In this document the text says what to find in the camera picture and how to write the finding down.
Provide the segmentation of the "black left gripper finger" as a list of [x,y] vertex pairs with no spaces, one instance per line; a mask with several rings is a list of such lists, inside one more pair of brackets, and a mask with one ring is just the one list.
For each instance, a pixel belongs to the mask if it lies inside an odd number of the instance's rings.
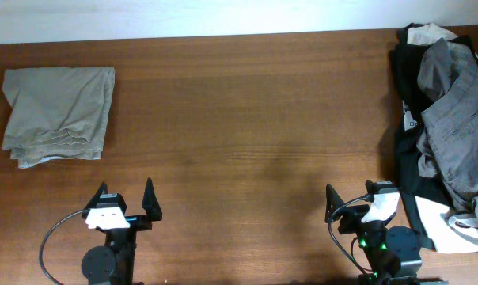
[[154,193],[154,185],[150,177],[148,177],[146,181],[145,191],[142,198],[142,208],[145,210],[150,221],[162,220],[161,206]]
[[101,198],[101,195],[107,194],[108,193],[108,186],[107,184],[103,181],[98,188],[97,192],[93,195],[93,197],[90,199],[90,201],[86,204],[84,207],[85,210],[95,208]]

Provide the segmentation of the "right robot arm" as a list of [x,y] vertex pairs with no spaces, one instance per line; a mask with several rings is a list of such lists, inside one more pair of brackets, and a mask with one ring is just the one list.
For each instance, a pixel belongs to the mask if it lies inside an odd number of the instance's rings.
[[[446,284],[437,278],[421,279],[422,266],[419,235],[406,226],[387,225],[396,216],[400,191],[390,181],[365,183],[366,194],[347,202],[343,201],[331,184],[326,185],[325,222],[330,238],[344,256],[360,271],[360,284]],[[353,250],[346,250],[333,232],[338,224],[338,234],[353,234],[352,245],[364,252],[369,268],[355,259]]]

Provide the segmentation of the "grey shorts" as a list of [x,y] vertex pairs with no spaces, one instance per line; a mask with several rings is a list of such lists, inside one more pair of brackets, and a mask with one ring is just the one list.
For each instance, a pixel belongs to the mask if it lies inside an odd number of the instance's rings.
[[469,47],[439,39],[424,53],[417,84],[432,103],[421,113],[419,175],[439,176],[455,210],[452,231],[478,245],[478,63]]

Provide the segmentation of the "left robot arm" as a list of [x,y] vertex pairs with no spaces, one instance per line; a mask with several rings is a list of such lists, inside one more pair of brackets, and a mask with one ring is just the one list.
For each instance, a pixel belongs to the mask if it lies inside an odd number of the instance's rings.
[[137,233],[149,231],[162,220],[162,210],[148,179],[142,198],[144,215],[126,216],[126,202],[119,193],[108,192],[102,183],[82,214],[91,230],[105,234],[105,242],[82,258],[82,274],[90,285],[133,285]]

